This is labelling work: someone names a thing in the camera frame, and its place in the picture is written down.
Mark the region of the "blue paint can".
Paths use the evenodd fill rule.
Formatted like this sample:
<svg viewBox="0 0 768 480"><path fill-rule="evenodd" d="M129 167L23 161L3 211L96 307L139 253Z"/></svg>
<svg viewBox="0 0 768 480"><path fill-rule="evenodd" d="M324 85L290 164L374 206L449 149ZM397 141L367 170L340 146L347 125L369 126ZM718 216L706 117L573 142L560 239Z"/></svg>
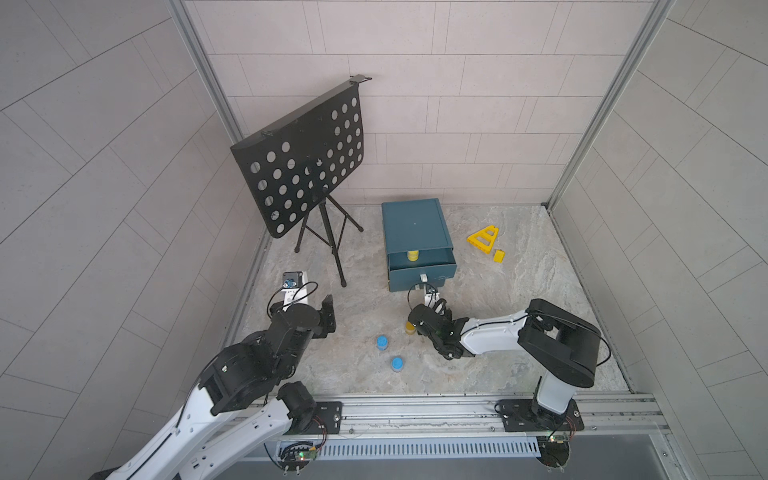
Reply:
<svg viewBox="0 0 768 480"><path fill-rule="evenodd" d="M405 362L401 357L396 356L391 359L390 366L394 372L401 372L404 369Z"/></svg>
<svg viewBox="0 0 768 480"><path fill-rule="evenodd" d="M380 351L384 351L389 346L388 338L384 335L380 335L376 339L376 346Z"/></svg>

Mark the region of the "aluminium mounting rail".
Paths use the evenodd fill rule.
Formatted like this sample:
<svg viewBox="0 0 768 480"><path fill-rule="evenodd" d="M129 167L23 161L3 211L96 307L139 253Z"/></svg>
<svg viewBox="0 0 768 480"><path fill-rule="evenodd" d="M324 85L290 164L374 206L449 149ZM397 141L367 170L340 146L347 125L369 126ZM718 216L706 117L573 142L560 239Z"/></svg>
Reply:
<svg viewBox="0 0 768 480"><path fill-rule="evenodd" d="M258 418L271 427L309 413L320 401L343 403L340 431L333 439L372 438L468 438L472 436L517 435L568 440L578 433L636 435L668 431L668 423L655 398L643 394L584 394L574 399L584 430L572 433L536 431L506 432L494 405L502 399L533 398L513 395L346 395L312 396L299 382L285 384L278 393L243 410L221 412L213 418L213 432L230 430Z"/></svg>

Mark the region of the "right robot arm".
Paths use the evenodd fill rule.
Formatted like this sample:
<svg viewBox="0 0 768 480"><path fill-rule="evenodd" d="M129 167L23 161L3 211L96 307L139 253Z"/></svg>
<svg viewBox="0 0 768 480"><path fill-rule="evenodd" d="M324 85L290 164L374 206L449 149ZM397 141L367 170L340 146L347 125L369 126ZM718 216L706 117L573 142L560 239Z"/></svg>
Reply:
<svg viewBox="0 0 768 480"><path fill-rule="evenodd" d="M578 388L594 386L600 365L599 329L541 298L531 300L524 311L489 319L455 319L447 302L439 299L413 307L408 324L447 360L499 351L528 353L546 370L529 407L530 420L542 429L573 423L567 415L573 395Z"/></svg>

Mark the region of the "left green circuit board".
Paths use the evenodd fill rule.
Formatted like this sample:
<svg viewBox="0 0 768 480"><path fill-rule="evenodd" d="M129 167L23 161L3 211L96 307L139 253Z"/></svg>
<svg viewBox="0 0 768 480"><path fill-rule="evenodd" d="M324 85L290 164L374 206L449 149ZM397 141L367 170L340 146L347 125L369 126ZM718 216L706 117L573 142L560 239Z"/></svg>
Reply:
<svg viewBox="0 0 768 480"><path fill-rule="evenodd" d="M278 464L284 472L299 474L305 467L314 461L319 453L319 448L312 442L302 441L283 447L278 454Z"/></svg>

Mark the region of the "right green circuit board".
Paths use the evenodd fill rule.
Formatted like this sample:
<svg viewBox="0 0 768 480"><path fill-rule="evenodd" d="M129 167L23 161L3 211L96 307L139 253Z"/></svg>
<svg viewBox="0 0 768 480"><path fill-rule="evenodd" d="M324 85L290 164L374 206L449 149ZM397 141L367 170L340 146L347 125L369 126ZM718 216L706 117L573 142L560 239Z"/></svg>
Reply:
<svg viewBox="0 0 768 480"><path fill-rule="evenodd" d="M565 440L537 437L540 456L538 461L547 468L563 470L570 458L570 445Z"/></svg>

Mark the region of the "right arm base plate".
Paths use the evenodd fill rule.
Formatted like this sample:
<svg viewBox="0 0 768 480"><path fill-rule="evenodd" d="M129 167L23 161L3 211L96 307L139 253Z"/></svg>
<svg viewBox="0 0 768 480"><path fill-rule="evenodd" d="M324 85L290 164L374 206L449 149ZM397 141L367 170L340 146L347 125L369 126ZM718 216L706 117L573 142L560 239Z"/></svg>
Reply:
<svg viewBox="0 0 768 480"><path fill-rule="evenodd" d="M494 411L510 432L560 432L572 433L584 430L584 422L577 403L571 399L563 414L553 413L538 405L533 398L502 399L494 405Z"/></svg>

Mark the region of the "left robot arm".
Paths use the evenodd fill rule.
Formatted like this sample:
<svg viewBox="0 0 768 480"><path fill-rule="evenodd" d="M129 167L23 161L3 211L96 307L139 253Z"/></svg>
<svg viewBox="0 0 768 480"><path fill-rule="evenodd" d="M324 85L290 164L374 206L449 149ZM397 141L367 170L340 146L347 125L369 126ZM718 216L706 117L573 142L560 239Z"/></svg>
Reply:
<svg viewBox="0 0 768 480"><path fill-rule="evenodd" d="M214 479L264 443L302 433L316 402L291 381L309 342L336 329L332 296L320 309L278 304L269 328L221 350L179 411L124 465L96 479Z"/></svg>

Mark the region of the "green circuit board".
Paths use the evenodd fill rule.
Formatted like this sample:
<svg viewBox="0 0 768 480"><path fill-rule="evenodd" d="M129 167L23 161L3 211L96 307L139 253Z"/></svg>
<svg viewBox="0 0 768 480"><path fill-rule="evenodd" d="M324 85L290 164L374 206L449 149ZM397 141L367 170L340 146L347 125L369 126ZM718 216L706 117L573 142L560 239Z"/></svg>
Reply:
<svg viewBox="0 0 768 480"><path fill-rule="evenodd" d="M547 468L563 470L570 458L570 445L565 440L537 437L540 456L538 461Z"/></svg>
<svg viewBox="0 0 768 480"><path fill-rule="evenodd" d="M319 448L312 442L302 441L283 447L278 454L278 464L284 472L299 474L305 467L314 461L319 453Z"/></svg>

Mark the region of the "black perforated music stand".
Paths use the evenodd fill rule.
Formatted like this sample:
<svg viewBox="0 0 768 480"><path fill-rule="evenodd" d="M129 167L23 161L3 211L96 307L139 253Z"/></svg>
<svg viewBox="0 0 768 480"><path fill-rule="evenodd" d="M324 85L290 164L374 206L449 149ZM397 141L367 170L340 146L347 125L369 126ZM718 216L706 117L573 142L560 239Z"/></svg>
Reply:
<svg viewBox="0 0 768 480"><path fill-rule="evenodd" d="M295 226L303 236L312 230L310 212L319 210L325 233L313 234L331 249L343 287L339 248L344 231L334 234L328 206L338 209L344 225L364 230L332 192L363 162L359 86L370 79L352 76L231 147L271 237L281 238Z"/></svg>

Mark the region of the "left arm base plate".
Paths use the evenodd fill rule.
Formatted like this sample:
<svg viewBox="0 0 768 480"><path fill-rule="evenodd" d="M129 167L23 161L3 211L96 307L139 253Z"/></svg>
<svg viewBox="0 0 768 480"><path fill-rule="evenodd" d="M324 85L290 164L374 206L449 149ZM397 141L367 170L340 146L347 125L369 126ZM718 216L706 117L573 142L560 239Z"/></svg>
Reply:
<svg viewBox="0 0 768 480"><path fill-rule="evenodd" d="M317 402L312 414L305 413L293 420L286 435L336 435L340 431L343 403L340 401Z"/></svg>

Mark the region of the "yellow triangular plastic frame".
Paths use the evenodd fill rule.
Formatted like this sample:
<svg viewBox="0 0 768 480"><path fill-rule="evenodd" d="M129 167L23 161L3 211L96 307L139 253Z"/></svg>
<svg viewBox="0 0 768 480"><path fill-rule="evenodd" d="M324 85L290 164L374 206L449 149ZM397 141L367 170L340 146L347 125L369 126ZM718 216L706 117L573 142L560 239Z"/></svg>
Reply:
<svg viewBox="0 0 768 480"><path fill-rule="evenodd" d="M483 252L490 254L499 235L499 228L495 225L489 225L483 229L472 233L467 237L468 243Z"/></svg>

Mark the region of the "teal three-drawer cabinet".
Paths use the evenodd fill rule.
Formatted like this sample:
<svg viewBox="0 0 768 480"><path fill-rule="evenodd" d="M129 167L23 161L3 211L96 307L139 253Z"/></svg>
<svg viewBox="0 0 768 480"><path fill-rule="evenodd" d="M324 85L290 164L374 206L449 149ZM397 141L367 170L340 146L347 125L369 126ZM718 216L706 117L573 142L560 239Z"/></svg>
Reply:
<svg viewBox="0 0 768 480"><path fill-rule="evenodd" d="M442 287L457 271L454 246L437 198L385 202L381 205L388 289L408 291L426 282ZM407 252L418 250L410 262Z"/></svg>

